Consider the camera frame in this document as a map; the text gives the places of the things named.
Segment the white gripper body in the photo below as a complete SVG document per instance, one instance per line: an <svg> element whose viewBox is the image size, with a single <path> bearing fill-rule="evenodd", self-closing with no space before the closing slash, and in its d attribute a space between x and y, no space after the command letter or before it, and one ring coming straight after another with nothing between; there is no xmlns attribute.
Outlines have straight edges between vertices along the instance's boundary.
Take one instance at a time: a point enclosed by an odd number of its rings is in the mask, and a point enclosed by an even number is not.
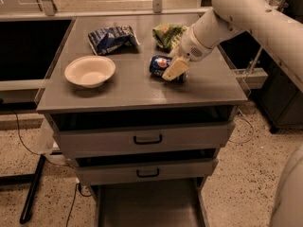
<svg viewBox="0 0 303 227"><path fill-rule="evenodd" d="M213 50L213 44L202 42L194 32L194 26L190 26L181 38L177 55L188 61L201 61Z"/></svg>

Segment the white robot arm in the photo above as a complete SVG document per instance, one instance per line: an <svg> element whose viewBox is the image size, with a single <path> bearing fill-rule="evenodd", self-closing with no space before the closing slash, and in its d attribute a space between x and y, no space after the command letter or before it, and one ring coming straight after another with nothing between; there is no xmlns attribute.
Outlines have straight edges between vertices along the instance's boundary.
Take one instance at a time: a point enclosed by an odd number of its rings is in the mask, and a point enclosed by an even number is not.
<svg viewBox="0 0 303 227"><path fill-rule="evenodd" d="M171 81L192 61L208 56L219 43L249 32L296 84L303 85L303 25L273 8L268 0L212 0L209 9L170 53L163 74ZM303 227L303 147L289 157L276 189L269 227Z"/></svg>

